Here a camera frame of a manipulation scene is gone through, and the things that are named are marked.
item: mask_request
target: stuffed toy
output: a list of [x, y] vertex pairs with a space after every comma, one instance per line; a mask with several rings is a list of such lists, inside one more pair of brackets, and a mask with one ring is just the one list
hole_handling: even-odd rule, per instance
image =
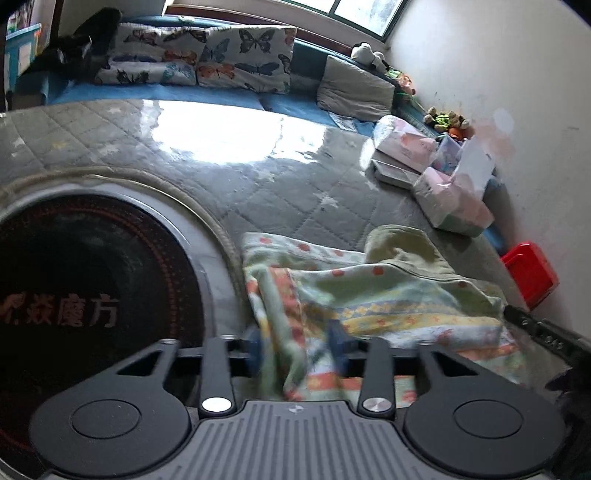
[[433, 127], [437, 133], [447, 132], [456, 141], [464, 140], [464, 130], [470, 127], [470, 121], [463, 115], [453, 111], [437, 113], [437, 109], [433, 106], [427, 110], [423, 123]]
[[372, 51], [369, 43], [357, 43], [353, 46], [351, 58], [370, 71], [376, 70], [385, 74], [390, 69], [390, 65], [384, 60], [384, 54], [380, 51]]
[[407, 95], [415, 95], [417, 91], [414, 88], [413, 80], [406, 73], [400, 70], [388, 70], [386, 77], [390, 77], [398, 82], [400, 88]]

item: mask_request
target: tissue box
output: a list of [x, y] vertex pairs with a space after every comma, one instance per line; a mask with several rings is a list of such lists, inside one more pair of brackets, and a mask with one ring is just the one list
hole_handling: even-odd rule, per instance
[[404, 163], [419, 173], [431, 164], [437, 142], [419, 132], [408, 122], [393, 115], [383, 116], [374, 128], [377, 150]]
[[431, 225], [441, 230], [476, 237], [495, 219], [481, 200], [431, 167], [413, 185], [413, 193]]

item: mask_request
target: metal screw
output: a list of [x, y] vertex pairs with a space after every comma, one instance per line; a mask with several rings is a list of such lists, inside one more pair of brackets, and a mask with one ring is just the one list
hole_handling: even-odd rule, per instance
[[203, 400], [201, 406], [207, 411], [221, 413], [223, 411], [229, 410], [232, 406], [232, 402], [224, 397], [209, 397]]
[[392, 408], [392, 402], [382, 397], [366, 398], [362, 405], [363, 408], [374, 413], [381, 413]]

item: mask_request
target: floral blanket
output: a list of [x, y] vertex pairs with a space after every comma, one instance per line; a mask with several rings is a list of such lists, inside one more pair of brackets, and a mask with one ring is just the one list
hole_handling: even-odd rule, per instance
[[[525, 383], [524, 357], [501, 320], [500, 289], [457, 275], [422, 231], [379, 227], [364, 253], [266, 233], [246, 233], [242, 249], [262, 332], [263, 398], [356, 405], [361, 379], [339, 377], [325, 343], [331, 319], [353, 336], [378, 335], [400, 348], [437, 342]], [[395, 382], [398, 407], [410, 405], [413, 377]]]

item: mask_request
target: red plastic container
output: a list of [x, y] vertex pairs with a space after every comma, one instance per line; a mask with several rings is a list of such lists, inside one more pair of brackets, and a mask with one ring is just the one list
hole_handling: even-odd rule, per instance
[[531, 242], [517, 245], [502, 260], [530, 310], [536, 308], [560, 283], [540, 247]]

